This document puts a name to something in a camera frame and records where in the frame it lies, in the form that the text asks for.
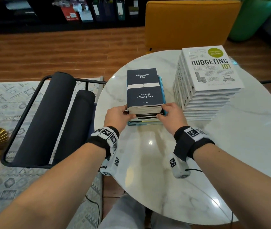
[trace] person's right hand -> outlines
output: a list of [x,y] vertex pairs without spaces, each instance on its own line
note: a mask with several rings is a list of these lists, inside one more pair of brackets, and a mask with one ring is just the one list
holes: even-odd
[[188,126],[183,111],[177,104],[163,104],[162,108],[168,112],[167,116],[158,114],[156,117],[164,124],[167,131],[169,131],[173,136],[179,128],[182,126]]

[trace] gray pants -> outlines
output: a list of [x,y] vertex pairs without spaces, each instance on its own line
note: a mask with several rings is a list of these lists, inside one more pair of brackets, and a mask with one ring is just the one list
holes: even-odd
[[[100,223],[98,229],[144,229],[145,207],[125,193]],[[151,215],[152,229],[191,229],[187,223],[167,218],[156,212]]]

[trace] round marble table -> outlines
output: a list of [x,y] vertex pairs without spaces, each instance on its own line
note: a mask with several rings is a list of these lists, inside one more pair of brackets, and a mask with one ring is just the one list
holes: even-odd
[[[155,52],[119,69],[101,92],[95,129],[103,127],[107,109],[126,104],[127,70],[156,68],[166,102],[174,102],[172,84],[179,54],[180,50]],[[271,94],[238,65],[235,68],[245,88],[213,120],[189,125],[202,128],[220,148],[271,177]],[[232,211],[203,173],[192,171],[185,179],[174,178],[167,155],[175,144],[163,125],[126,126],[116,152],[120,165],[115,180],[138,202],[166,217],[193,224],[229,223]],[[199,169],[191,159],[188,165]]]

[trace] person's left hand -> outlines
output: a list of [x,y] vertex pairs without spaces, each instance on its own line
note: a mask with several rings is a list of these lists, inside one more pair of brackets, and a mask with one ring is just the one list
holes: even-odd
[[129,120],[136,118],[134,114],[127,114],[125,115],[123,112],[126,111],[127,105],[113,107],[108,109],[104,127],[112,126],[115,127],[119,133],[123,131],[126,127],[126,124]]

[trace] book stack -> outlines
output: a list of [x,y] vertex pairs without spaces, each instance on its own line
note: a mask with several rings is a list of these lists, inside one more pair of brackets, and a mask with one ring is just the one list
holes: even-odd
[[173,89],[187,120],[211,120],[241,88],[222,46],[182,49]]
[[157,114],[164,114],[162,79],[155,68],[127,71],[127,109],[137,117],[128,125],[160,124]]

